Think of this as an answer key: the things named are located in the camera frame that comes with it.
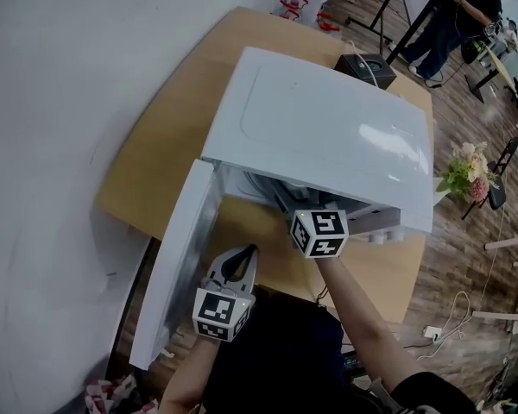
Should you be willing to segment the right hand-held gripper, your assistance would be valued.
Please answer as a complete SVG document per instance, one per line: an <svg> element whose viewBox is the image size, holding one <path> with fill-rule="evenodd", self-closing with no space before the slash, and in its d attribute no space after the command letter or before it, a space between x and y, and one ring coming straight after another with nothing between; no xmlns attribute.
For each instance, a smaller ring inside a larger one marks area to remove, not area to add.
<svg viewBox="0 0 518 414"><path fill-rule="evenodd" d="M350 199L325 191L280 191L293 246L305 258L338 257L349 237Z"/></svg>

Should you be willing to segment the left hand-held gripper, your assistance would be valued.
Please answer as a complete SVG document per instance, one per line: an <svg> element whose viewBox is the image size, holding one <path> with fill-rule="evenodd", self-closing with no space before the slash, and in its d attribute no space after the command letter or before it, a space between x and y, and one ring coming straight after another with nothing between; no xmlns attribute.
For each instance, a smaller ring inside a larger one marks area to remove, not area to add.
<svg viewBox="0 0 518 414"><path fill-rule="evenodd" d="M232 342L248 321L256 301L252 294L259 249L253 244L230 249L211 264L208 275L196 291L193 327L200 336ZM246 262L243 277L230 282L223 275L235 275Z"/></svg>

